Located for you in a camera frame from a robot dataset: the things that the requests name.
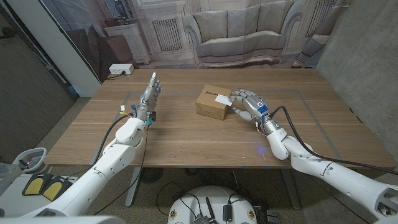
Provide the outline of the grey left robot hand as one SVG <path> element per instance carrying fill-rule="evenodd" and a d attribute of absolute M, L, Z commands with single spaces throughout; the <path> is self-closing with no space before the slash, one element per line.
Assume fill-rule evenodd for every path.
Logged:
<path fill-rule="evenodd" d="M 157 98 L 161 91 L 162 88 L 160 81 L 158 81 L 157 74 L 154 72 L 147 88 L 139 97 L 139 102 L 136 109 L 136 118 L 143 121 L 147 120 L 149 114 L 155 111 Z"/>

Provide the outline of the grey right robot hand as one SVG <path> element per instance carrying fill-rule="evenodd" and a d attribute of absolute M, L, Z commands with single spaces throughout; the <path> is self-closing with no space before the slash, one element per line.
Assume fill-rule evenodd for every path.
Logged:
<path fill-rule="evenodd" d="M 264 135 L 270 135 L 281 129 L 276 120 L 271 117 L 268 104 L 265 99 L 253 91 L 238 89 L 231 92 L 229 99 L 241 102 L 245 111 L 232 106 L 234 112 L 245 121 L 255 121 L 256 126 Z"/>

